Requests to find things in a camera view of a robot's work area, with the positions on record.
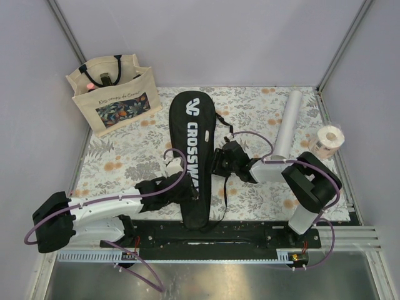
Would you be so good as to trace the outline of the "white shuttlecock tube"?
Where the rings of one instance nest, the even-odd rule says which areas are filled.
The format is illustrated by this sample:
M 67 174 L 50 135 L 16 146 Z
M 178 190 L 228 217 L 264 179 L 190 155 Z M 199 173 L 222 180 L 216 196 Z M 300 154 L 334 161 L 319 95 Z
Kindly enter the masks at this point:
M 291 91 L 289 93 L 272 154 L 274 160 L 287 159 L 289 157 L 302 98 L 303 94 L 300 91 Z

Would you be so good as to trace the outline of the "black Crossway racket bag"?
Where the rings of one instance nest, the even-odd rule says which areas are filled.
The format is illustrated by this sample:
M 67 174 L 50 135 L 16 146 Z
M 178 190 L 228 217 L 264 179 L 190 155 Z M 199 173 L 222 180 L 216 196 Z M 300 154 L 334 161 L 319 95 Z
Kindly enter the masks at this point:
M 174 97 L 169 108 L 169 132 L 172 147 L 187 161 L 198 198 L 181 205 L 182 219 L 189 230 L 207 233 L 215 226 L 209 222 L 212 193 L 211 164 L 214 156 L 214 132 L 220 121 L 233 132 L 233 126 L 216 112 L 211 97 L 201 91 L 184 91 Z

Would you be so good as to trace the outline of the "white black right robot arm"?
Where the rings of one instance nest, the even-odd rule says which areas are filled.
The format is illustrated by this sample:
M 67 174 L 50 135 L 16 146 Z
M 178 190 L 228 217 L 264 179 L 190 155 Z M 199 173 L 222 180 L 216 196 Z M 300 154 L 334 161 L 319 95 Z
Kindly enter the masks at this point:
M 306 232 L 328 203 L 340 199 L 342 188 L 340 179 L 311 152 L 303 152 L 296 159 L 251 159 L 236 141 L 214 151 L 211 173 L 224 178 L 235 174 L 251 184 L 286 183 L 299 201 L 284 232 L 285 242 L 294 248 L 306 241 Z

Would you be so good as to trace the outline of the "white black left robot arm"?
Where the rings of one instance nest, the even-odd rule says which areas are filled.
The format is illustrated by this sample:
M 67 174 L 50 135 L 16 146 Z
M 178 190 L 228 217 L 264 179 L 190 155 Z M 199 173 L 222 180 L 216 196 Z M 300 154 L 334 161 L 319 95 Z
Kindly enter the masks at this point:
M 36 240 L 26 237 L 26 244 L 35 244 L 41 254 L 58 251 L 76 239 L 78 229 L 96 221 L 119 216 L 134 217 L 157 211 L 171 204 L 191 206 L 199 196 L 199 183 L 189 173 L 141 181 L 134 187 L 92 198 L 67 197 L 64 191 L 51 195 L 32 215 Z

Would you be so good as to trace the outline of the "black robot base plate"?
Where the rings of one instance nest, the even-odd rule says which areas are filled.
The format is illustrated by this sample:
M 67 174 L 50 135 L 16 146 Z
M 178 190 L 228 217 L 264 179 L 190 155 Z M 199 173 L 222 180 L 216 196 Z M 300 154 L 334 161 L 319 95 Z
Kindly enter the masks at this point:
M 123 219 L 124 234 L 111 242 L 132 248 L 147 261 L 266 261 L 278 251 L 320 249 L 317 229 L 298 236 L 286 222 L 221 221 L 206 233 L 179 221 Z

